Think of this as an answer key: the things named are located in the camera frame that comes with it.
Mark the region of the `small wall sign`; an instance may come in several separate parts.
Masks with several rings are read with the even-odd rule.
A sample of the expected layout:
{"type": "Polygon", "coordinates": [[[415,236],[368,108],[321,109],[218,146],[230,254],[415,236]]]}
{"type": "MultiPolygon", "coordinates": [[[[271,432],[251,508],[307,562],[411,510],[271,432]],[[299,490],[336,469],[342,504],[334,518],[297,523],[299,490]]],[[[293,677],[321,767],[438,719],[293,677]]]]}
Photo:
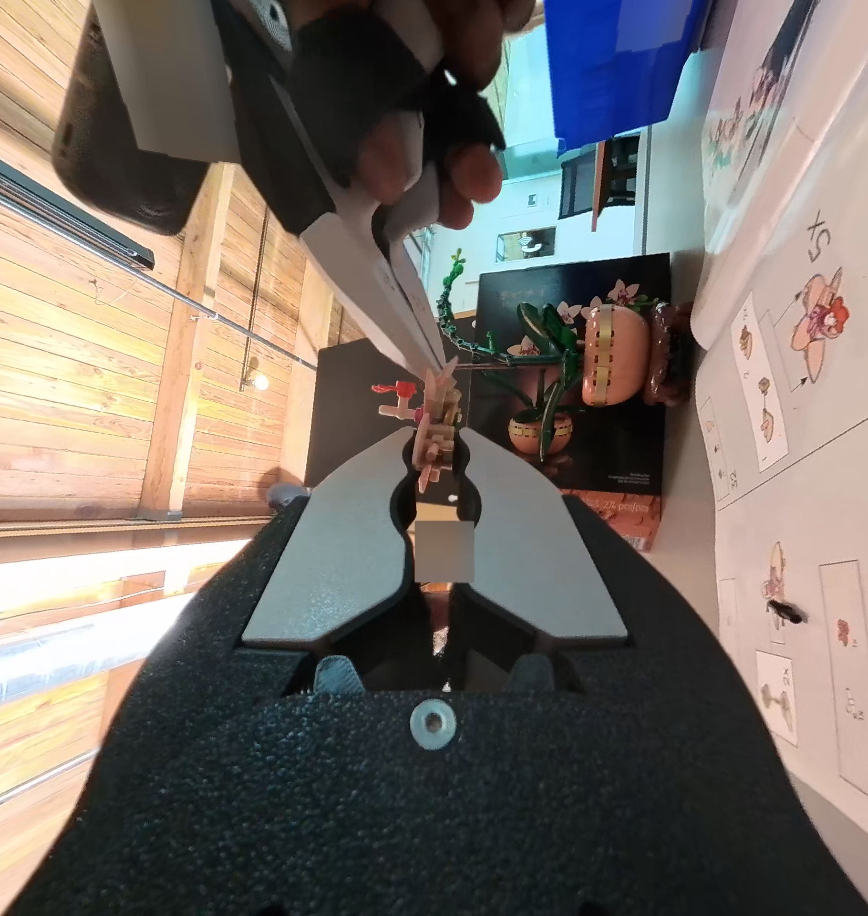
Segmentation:
{"type": "Polygon", "coordinates": [[[557,227],[551,225],[498,235],[496,262],[504,264],[525,259],[554,257],[556,231],[557,227]]]}

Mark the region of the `person's right hand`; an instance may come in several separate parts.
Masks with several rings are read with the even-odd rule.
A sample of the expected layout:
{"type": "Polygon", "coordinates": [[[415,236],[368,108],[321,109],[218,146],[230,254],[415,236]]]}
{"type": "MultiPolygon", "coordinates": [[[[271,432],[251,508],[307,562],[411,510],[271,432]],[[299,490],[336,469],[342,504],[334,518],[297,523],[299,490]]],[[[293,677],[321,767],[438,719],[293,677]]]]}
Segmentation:
{"type": "Polygon", "coordinates": [[[433,163],[438,204],[428,223],[460,230],[503,177],[498,130],[482,90],[507,35],[538,2],[286,2],[290,89],[326,168],[384,208],[405,199],[433,163]]]}

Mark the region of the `toy brick orchid plant pot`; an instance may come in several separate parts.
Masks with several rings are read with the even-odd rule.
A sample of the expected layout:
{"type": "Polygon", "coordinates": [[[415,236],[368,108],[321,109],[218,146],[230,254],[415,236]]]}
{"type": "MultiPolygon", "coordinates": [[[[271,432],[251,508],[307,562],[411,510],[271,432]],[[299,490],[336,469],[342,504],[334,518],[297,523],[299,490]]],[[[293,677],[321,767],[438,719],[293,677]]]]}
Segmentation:
{"type": "Polygon", "coordinates": [[[517,306],[526,340],[517,351],[501,350],[486,333],[485,344],[463,339],[451,307],[455,281],[465,259],[458,249],[436,303],[438,325],[447,339],[475,361],[467,366],[488,382],[513,393],[541,416],[559,407],[575,386],[585,406],[614,406],[641,394],[649,406],[681,406],[692,388],[695,344],[693,302],[649,299],[639,285],[617,281],[606,297],[579,309],[565,303],[538,309],[517,306]]]}

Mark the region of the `black ceiling light track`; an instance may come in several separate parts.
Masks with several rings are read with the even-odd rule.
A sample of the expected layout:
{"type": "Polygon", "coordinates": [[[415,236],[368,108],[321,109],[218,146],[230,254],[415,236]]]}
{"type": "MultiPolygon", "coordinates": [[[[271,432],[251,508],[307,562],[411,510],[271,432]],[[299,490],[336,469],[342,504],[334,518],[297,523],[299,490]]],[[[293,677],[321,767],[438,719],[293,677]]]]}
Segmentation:
{"type": "Polygon", "coordinates": [[[0,159],[0,205],[40,228],[111,258],[121,266],[154,270],[154,253],[0,159]]]}

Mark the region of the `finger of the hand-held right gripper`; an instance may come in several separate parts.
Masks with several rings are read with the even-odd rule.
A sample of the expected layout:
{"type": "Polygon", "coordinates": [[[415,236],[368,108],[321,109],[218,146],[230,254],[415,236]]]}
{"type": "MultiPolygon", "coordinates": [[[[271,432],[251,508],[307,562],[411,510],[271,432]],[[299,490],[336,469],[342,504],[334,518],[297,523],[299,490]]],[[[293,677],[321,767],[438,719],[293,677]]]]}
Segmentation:
{"type": "Polygon", "coordinates": [[[383,237],[389,245],[389,263],[394,278],[405,295],[411,324],[420,334],[426,364],[445,367],[442,335],[424,283],[423,268],[428,265],[426,249],[422,245],[425,229],[406,230],[403,226],[385,221],[383,237]]]}
{"type": "Polygon", "coordinates": [[[300,234],[310,261],[380,353],[412,374],[435,372],[426,364],[389,255],[373,237],[378,203],[364,191],[333,191],[331,199],[332,210],[300,234]]]}

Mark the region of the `building instruction booklet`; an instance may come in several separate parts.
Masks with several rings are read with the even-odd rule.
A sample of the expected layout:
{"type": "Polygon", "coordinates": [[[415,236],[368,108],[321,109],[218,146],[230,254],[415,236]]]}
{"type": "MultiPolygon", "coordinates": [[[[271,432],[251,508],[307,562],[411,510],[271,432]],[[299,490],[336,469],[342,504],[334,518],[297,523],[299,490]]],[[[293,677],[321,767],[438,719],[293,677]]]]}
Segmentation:
{"type": "Polygon", "coordinates": [[[703,179],[721,640],[790,772],[868,830],[868,2],[737,3],[703,179]]]}

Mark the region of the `silver air duct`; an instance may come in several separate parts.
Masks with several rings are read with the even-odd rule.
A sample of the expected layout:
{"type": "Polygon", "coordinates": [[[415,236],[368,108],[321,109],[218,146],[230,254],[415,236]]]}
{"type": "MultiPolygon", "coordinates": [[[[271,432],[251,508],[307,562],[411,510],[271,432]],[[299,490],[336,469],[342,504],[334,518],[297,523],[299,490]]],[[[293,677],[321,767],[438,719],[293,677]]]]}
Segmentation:
{"type": "Polygon", "coordinates": [[[0,706],[119,667],[93,624],[41,627],[0,639],[0,706]]]}

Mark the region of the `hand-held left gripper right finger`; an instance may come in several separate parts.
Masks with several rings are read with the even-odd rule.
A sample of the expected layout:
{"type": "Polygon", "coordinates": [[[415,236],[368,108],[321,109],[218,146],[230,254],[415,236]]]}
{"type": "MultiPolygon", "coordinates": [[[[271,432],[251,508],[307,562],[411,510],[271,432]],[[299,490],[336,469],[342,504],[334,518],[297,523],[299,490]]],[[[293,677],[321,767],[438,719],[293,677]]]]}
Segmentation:
{"type": "Polygon", "coordinates": [[[451,689],[580,693],[568,653],[628,638],[609,589],[557,487],[479,432],[460,440],[474,570],[451,589],[451,689]]]}

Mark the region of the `toy brick orchid flower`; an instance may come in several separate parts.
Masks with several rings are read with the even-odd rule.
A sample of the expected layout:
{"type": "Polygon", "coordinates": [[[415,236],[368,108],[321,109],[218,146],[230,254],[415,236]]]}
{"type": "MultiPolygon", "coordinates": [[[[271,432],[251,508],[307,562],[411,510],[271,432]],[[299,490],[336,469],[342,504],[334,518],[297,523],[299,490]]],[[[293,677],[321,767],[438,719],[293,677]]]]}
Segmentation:
{"type": "Polygon", "coordinates": [[[371,386],[376,394],[394,393],[396,396],[394,406],[382,405],[378,408],[380,415],[410,420],[415,424],[411,466],[418,474],[419,494],[424,494],[430,483],[436,484],[442,473],[452,471],[456,430],[462,418],[462,393],[454,378],[459,361],[460,358],[454,356],[439,373],[427,371],[421,403],[416,407],[410,405],[417,392],[414,382],[397,381],[392,385],[371,386]]]}

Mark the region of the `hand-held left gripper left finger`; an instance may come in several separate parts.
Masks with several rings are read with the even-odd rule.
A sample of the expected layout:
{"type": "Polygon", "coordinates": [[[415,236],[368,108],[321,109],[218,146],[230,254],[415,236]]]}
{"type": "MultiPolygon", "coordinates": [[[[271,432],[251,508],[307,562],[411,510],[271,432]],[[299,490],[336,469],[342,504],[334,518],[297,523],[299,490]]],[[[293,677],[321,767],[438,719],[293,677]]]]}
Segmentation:
{"type": "Polygon", "coordinates": [[[415,518],[399,428],[312,492],[241,635],[247,649],[341,655],[371,690],[415,688],[415,518]]]}

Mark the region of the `printed toy set box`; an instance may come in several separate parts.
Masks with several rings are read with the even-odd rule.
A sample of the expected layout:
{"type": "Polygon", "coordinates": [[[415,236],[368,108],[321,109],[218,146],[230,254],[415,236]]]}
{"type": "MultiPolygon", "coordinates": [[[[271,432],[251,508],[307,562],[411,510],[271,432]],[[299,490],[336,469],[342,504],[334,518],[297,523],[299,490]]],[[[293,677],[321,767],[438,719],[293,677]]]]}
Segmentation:
{"type": "MultiPolygon", "coordinates": [[[[649,299],[672,303],[669,255],[567,263],[483,274],[478,285],[474,343],[486,333],[501,350],[526,340],[517,306],[538,309],[565,303],[579,309],[604,298],[617,281],[639,285],[649,299]]],[[[575,386],[559,407],[536,412],[510,391],[473,371],[469,425],[523,458],[564,495],[577,497],[640,551],[659,528],[666,406],[649,406],[641,394],[614,406],[588,407],[575,386]]]]}

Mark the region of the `black cardboard box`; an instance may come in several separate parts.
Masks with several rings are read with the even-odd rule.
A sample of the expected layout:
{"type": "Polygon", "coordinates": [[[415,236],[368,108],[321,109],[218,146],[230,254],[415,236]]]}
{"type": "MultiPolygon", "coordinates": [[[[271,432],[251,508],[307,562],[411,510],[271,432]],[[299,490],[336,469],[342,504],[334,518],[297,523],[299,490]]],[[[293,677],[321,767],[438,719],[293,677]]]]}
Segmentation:
{"type": "Polygon", "coordinates": [[[351,458],[397,431],[414,433],[413,419],[381,415],[381,406],[397,406],[395,391],[375,392],[374,385],[412,383],[411,410],[422,405],[424,383],[392,362],[367,339],[323,349],[318,355],[310,446],[304,486],[317,487],[351,458]]]}

